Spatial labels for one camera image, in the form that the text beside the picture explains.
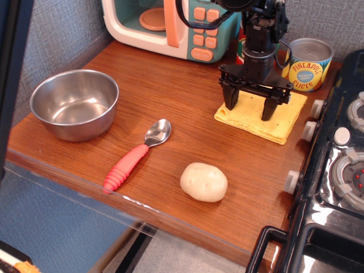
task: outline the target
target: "orange button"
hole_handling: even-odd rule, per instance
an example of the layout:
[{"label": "orange button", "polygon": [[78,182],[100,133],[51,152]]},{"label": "orange button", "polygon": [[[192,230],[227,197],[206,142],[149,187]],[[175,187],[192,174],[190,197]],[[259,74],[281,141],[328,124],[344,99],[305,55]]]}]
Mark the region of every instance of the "orange button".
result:
[{"label": "orange button", "polygon": [[216,48],[217,39],[215,37],[207,37],[205,45],[207,48]]},{"label": "orange button", "polygon": [[205,41],[205,37],[203,35],[195,34],[193,36],[193,44],[197,46],[203,46]]},{"label": "orange button", "polygon": [[193,31],[194,31],[195,33],[201,33],[201,34],[202,34],[202,33],[204,33],[204,31],[205,31],[205,30],[200,30],[200,29],[198,29],[198,28],[194,28],[194,29],[193,29]]},{"label": "orange button", "polygon": [[203,7],[195,7],[193,10],[193,17],[196,20],[205,20],[206,10]]},{"label": "orange button", "polygon": [[212,51],[209,49],[195,47],[193,50],[191,50],[191,55],[196,60],[211,61],[212,57],[214,56],[214,53],[212,53]]},{"label": "orange button", "polygon": [[206,34],[209,36],[216,36],[218,32],[218,29],[215,30],[206,30]]},{"label": "orange button", "polygon": [[219,15],[220,15],[220,13],[218,10],[211,9],[211,10],[207,11],[206,19],[208,22],[212,22],[212,21],[216,20],[219,17]]}]

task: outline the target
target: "metal bowl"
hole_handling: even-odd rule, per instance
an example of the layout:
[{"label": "metal bowl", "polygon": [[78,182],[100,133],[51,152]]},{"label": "metal bowl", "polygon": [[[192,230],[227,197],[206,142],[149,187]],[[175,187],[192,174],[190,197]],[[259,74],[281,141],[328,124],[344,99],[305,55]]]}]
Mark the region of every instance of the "metal bowl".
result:
[{"label": "metal bowl", "polygon": [[73,70],[41,83],[30,98],[30,109],[55,137],[80,142],[109,129],[118,97],[119,87],[110,76]]}]

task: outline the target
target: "spoon bowl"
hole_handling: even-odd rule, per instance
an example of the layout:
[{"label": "spoon bowl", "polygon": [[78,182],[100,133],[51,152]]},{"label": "spoon bowl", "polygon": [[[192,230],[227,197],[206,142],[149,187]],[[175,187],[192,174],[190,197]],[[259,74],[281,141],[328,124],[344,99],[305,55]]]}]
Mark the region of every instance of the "spoon bowl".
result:
[{"label": "spoon bowl", "polygon": [[145,137],[145,145],[150,148],[166,142],[171,133],[171,128],[172,126],[168,120],[161,119],[157,121],[148,130]]}]

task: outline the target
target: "toy stove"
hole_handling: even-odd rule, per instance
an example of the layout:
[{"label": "toy stove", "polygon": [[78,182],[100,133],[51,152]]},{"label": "toy stove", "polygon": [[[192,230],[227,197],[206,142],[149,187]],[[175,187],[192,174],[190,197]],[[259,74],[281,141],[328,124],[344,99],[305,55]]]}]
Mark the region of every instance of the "toy stove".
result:
[{"label": "toy stove", "polygon": [[246,272],[269,241],[282,244],[274,272],[364,272],[364,49],[344,60],[327,100],[315,101],[303,170],[290,171],[288,232],[265,227]]}]

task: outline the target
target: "bowl rim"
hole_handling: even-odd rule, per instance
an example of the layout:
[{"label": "bowl rim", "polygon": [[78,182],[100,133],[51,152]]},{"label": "bowl rim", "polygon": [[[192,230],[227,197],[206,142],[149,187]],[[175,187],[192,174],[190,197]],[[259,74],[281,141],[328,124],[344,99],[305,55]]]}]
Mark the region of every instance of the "bowl rim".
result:
[{"label": "bowl rim", "polygon": [[[97,73],[99,75],[102,75],[106,78],[108,78],[116,87],[116,91],[117,91],[117,95],[116,95],[116,98],[114,100],[114,102],[109,106],[109,108],[107,109],[107,111],[103,112],[101,115],[98,115],[97,117],[94,117],[92,119],[88,119],[87,121],[82,121],[82,122],[76,122],[76,123],[69,123],[69,124],[64,124],[64,123],[56,123],[56,122],[51,122],[51,121],[48,121],[42,117],[40,117],[34,107],[33,107],[33,100],[34,100],[34,97],[35,97],[35,94],[36,92],[43,86],[45,85],[47,82],[53,80],[54,78],[56,77],[59,77],[59,76],[62,76],[62,75],[67,75],[67,74],[71,74],[71,73]],[[92,70],[92,69],[75,69],[75,70],[70,70],[70,71],[65,71],[65,72],[61,72],[61,73],[58,73],[46,80],[44,80],[42,83],[40,83],[36,88],[35,90],[32,92],[32,95],[30,96],[30,101],[29,101],[29,104],[30,104],[30,110],[32,112],[32,114],[38,118],[39,120],[41,120],[42,122],[45,122],[49,125],[56,125],[56,126],[64,126],[64,127],[69,127],[69,126],[76,126],[76,125],[83,125],[83,124],[86,124],[86,123],[89,123],[89,122],[92,122],[92,121],[95,121],[103,116],[105,116],[107,113],[109,113],[110,111],[112,111],[115,107],[115,105],[118,103],[118,99],[119,99],[119,86],[118,84],[116,83],[116,81],[110,77],[108,74],[106,73],[103,73],[103,72],[100,72],[100,71],[96,71],[96,70]]]}]

